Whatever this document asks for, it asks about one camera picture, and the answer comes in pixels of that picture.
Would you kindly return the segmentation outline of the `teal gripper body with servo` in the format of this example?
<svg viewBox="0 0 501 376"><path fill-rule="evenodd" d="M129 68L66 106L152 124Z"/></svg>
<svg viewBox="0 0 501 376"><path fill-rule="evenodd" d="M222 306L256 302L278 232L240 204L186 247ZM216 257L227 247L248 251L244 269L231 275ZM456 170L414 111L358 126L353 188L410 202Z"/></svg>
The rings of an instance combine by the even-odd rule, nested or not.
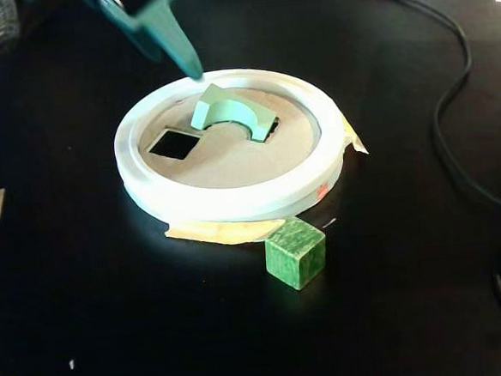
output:
<svg viewBox="0 0 501 376"><path fill-rule="evenodd" d="M173 17L172 0L94 0L100 11L112 21L138 21Z"/></svg>

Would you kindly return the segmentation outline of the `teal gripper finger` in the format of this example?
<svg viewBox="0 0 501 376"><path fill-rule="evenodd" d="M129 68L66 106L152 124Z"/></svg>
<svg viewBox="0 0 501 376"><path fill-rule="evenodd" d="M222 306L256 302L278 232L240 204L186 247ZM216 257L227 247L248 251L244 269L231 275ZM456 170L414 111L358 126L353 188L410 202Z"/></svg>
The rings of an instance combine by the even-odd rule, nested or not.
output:
<svg viewBox="0 0 501 376"><path fill-rule="evenodd" d="M127 13L121 0L83 0L90 8L98 10L146 58L160 61L162 51L136 19Z"/></svg>
<svg viewBox="0 0 501 376"><path fill-rule="evenodd" d="M148 0L136 13L136 19L141 31L167 53L190 79L201 80L201 60L171 11L171 2Z"/></svg>

